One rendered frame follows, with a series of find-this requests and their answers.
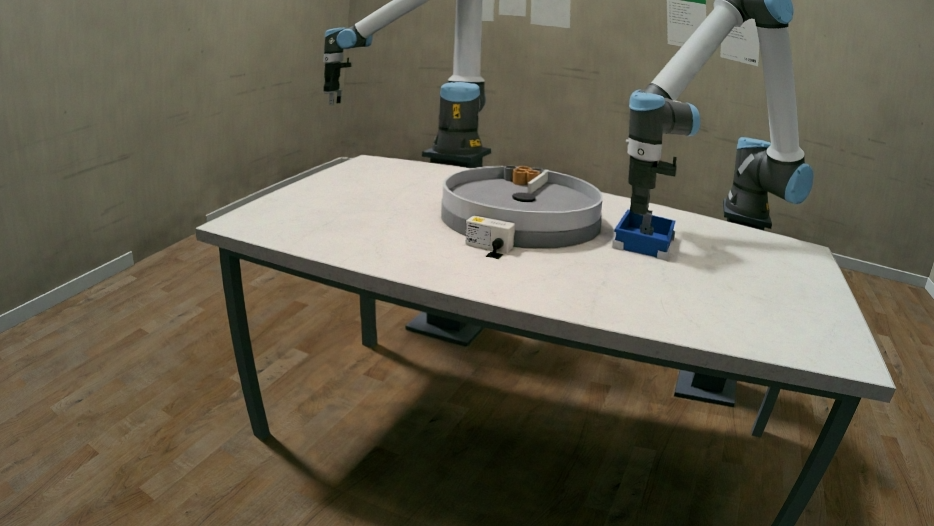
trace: baseboard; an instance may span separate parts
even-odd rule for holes
[[[912,274],[911,272],[905,272],[904,270],[898,270],[896,268],[870,263],[861,259],[841,256],[840,254],[834,254],[833,258],[837,260],[837,265],[839,265],[840,268],[855,270],[857,272],[862,272],[871,276],[878,276],[880,278],[890,279],[892,281],[907,283],[908,285],[915,287],[925,287],[925,285],[930,283],[930,280],[926,276],[922,276],[920,274]]]
[[[29,300],[13,310],[0,314],[0,332],[16,327],[36,314],[45,312],[59,303],[73,296],[77,296],[94,285],[132,266],[133,253],[127,252],[113,261],[104,263],[68,283],[46,292],[38,298]]]
[[[324,164],[322,164],[322,165],[315,166],[314,168],[309,168],[308,170],[305,170],[304,172],[302,172],[302,173],[300,173],[300,174],[298,174],[298,175],[293,175],[292,177],[289,177],[288,179],[283,179],[283,180],[279,181],[279,182],[276,183],[276,184],[269,185],[269,186],[267,186],[266,188],[263,188],[262,190],[253,192],[252,194],[250,194],[250,195],[248,195],[248,196],[246,196],[246,197],[244,197],[244,198],[242,198],[242,199],[238,199],[238,200],[234,201],[233,203],[230,203],[229,205],[222,206],[222,207],[218,208],[217,210],[215,210],[215,211],[213,211],[213,212],[207,214],[205,217],[207,218],[208,221],[212,221],[212,220],[214,220],[214,219],[217,219],[218,217],[220,217],[220,216],[226,214],[227,212],[230,212],[230,211],[232,211],[232,210],[236,210],[236,209],[240,208],[241,206],[243,206],[243,205],[245,205],[245,204],[247,204],[247,203],[249,203],[249,202],[251,202],[251,201],[256,201],[257,199],[259,199],[260,197],[263,197],[263,196],[266,195],[266,194],[275,192],[276,190],[278,190],[278,189],[280,189],[280,188],[283,188],[283,187],[286,187],[286,186],[288,186],[288,185],[290,185],[290,184],[292,184],[292,183],[294,183],[294,182],[296,182],[296,181],[301,181],[302,179],[308,177],[309,175],[314,175],[314,174],[316,174],[316,173],[318,173],[318,172],[327,170],[328,168],[330,168],[330,167],[332,167],[332,166],[337,166],[338,164],[340,164],[340,163],[342,163],[342,162],[344,162],[344,161],[346,161],[346,160],[348,160],[348,159],[350,159],[350,157],[338,157],[337,159],[334,159],[333,161],[328,161],[328,162],[326,162],[326,163],[324,163]]]

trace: gray wall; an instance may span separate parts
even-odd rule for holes
[[[350,0],[352,23],[383,0]],[[664,0],[573,0],[571,29],[529,18],[484,24],[487,164],[535,164],[629,195],[628,97],[674,54]],[[792,39],[802,147],[815,168],[803,205],[773,198],[775,232],[925,274],[934,260],[934,2],[796,3]],[[451,72],[454,2],[435,0],[349,53],[345,155],[417,159],[437,126]],[[666,138],[679,159],[659,203],[722,217],[736,140],[768,138],[761,68],[715,55],[682,100],[701,111],[697,137]]]
[[[0,313],[346,151],[321,45],[348,8],[0,3]]]

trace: circular gray tray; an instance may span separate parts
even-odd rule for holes
[[[473,216],[515,223],[514,245],[525,248],[569,247],[600,234],[603,195],[594,185],[550,171],[534,202],[512,198],[527,190],[512,183],[511,166],[458,172],[444,183],[441,219],[461,234],[466,234],[467,219]]]

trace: floor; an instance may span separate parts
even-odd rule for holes
[[[801,525],[934,524],[934,299],[844,271],[898,391],[863,402]],[[275,436],[243,405],[217,250],[186,239],[0,334],[0,524],[767,525],[829,411],[484,331],[244,264]]]

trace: table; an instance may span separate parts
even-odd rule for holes
[[[604,195],[603,231],[561,249],[486,258],[440,218],[462,168],[361,156],[302,178],[197,229],[220,249],[231,337],[253,434],[270,436],[247,325],[240,261],[359,294],[363,344],[376,300],[610,356],[834,399],[773,524],[797,520],[862,398],[895,386],[825,248],[655,205],[677,221],[669,261],[612,248],[629,199]]]

